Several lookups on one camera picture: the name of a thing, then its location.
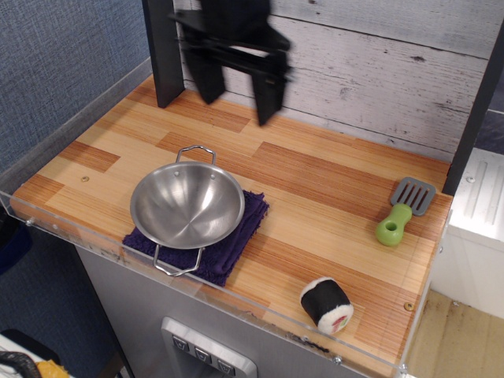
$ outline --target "purple towel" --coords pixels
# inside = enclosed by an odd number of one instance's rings
[[[245,245],[259,228],[269,208],[268,203],[264,201],[264,194],[256,195],[249,191],[243,191],[243,194],[245,195],[245,211],[241,222],[226,238],[205,248],[198,270],[191,274],[219,286],[226,284]],[[126,235],[123,243],[149,256],[154,256],[156,250],[156,243],[144,236],[138,228],[135,228],[130,235]],[[176,250],[162,246],[159,250],[159,260],[180,269],[194,266],[197,256],[197,249]]]

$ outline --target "toy spatula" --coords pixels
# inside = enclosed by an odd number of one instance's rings
[[[376,238],[386,246],[398,245],[404,235],[404,227],[413,215],[425,214],[435,195],[435,187],[411,177],[399,183],[391,198],[393,205],[388,217],[376,227]]]

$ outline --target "wooden floor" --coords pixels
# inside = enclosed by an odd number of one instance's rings
[[[406,364],[416,378],[504,377],[504,319],[429,291]]]

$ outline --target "metal handle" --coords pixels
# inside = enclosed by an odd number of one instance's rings
[[[217,158],[217,154],[215,152],[213,152],[210,148],[206,148],[205,146],[197,146],[197,145],[189,146],[189,147],[185,147],[185,148],[181,149],[179,151],[179,153],[176,155],[175,163],[179,162],[180,158],[182,157],[182,153],[184,151],[193,150],[194,148],[201,148],[202,150],[205,150],[209,154],[212,154],[212,165],[215,165],[215,159]]]
[[[159,244],[156,244],[156,252],[154,253],[154,267],[156,269],[159,269],[161,270],[162,272],[165,272],[166,274],[168,274],[169,276],[171,277],[178,277],[178,276],[182,276],[183,274],[186,274],[186,273],[189,273],[189,272],[193,272],[195,271],[196,269],[199,268],[199,263],[201,262],[202,260],[202,254],[203,254],[203,251],[205,250],[205,247],[201,247],[198,251],[198,256],[196,257],[196,265],[193,266],[192,268],[188,268],[188,269],[185,269],[185,270],[181,270],[180,272],[174,272],[174,273],[171,273],[169,272],[168,270],[166,270],[165,268],[163,268],[162,266],[158,265],[158,255],[159,255],[159,249],[161,248],[161,245]]]

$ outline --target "sushi roll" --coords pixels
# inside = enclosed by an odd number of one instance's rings
[[[354,314],[347,295],[331,277],[308,283],[302,290],[300,301],[319,331],[329,335],[345,328]]]

